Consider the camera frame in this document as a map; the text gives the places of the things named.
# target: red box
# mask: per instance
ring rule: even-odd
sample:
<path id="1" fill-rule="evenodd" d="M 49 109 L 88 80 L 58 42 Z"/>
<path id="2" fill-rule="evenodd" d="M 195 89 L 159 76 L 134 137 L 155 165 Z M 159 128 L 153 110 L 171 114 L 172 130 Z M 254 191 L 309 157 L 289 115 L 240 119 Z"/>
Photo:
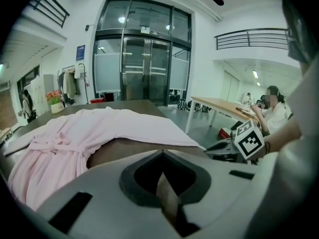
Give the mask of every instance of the red box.
<path id="1" fill-rule="evenodd" d="M 230 138 L 230 130 L 225 128 L 225 127 L 223 127 L 223 128 L 220 129 L 218 135 L 222 139 L 228 139 L 228 138 Z"/>
<path id="2" fill-rule="evenodd" d="M 90 101 L 92 104 L 104 103 L 104 98 L 95 98 Z"/>

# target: pink robe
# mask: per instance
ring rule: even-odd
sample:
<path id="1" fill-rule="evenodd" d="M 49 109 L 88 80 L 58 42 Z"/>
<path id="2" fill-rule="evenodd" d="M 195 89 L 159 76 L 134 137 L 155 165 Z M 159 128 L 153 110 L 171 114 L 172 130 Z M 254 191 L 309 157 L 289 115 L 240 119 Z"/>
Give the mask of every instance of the pink robe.
<path id="1" fill-rule="evenodd" d="M 36 210 L 54 191 L 84 173 L 90 155 L 114 138 L 200 147 L 166 118 L 109 107 L 80 110 L 9 143 L 5 155 L 29 145 L 10 173 L 9 189 Z"/>

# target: flower pot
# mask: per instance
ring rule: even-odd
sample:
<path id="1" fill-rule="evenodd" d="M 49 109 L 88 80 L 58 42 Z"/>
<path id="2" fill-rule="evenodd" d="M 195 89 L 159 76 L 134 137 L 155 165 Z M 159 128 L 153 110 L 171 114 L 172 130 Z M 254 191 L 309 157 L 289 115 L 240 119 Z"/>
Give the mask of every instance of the flower pot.
<path id="1" fill-rule="evenodd" d="M 64 110 L 64 106 L 62 103 L 57 103 L 57 104 L 51 105 L 52 114 L 58 114 L 59 112 L 61 112 L 63 110 Z"/>

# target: table leg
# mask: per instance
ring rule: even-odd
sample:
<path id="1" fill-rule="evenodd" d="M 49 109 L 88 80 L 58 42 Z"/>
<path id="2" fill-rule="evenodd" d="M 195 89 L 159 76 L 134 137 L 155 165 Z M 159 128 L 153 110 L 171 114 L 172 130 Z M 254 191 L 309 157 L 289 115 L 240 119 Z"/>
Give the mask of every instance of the table leg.
<path id="1" fill-rule="evenodd" d="M 188 133 L 189 133 L 190 123 L 191 123 L 191 120 L 193 119 L 194 108 L 195 108 L 195 101 L 194 101 L 194 100 L 192 100 L 192 102 L 191 102 L 191 106 L 190 106 L 189 115 L 188 115 L 188 120 L 187 120 L 186 130 L 185 130 L 185 133 L 186 133 L 186 134 L 188 134 Z"/>
<path id="2" fill-rule="evenodd" d="M 216 114 L 217 114 L 217 110 L 214 110 L 214 114 L 213 114 L 213 118 L 212 118 L 212 120 L 211 120 L 210 126 L 213 126 L 213 123 L 214 123 Z"/>

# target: glass door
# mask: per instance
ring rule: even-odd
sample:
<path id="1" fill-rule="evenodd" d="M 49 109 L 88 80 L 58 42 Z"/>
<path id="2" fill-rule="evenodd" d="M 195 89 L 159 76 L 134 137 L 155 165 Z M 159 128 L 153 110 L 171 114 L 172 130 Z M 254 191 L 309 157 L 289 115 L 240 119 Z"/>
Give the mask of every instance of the glass door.
<path id="1" fill-rule="evenodd" d="M 149 99 L 166 104 L 169 43 L 137 37 L 124 38 L 123 100 Z"/>
<path id="2" fill-rule="evenodd" d="M 169 43 L 150 40 L 149 100 L 156 106 L 164 106 L 167 99 L 167 72 Z"/>
<path id="3" fill-rule="evenodd" d="M 147 81 L 145 79 L 146 44 L 142 38 L 124 38 L 123 46 L 123 100 L 145 99 Z"/>

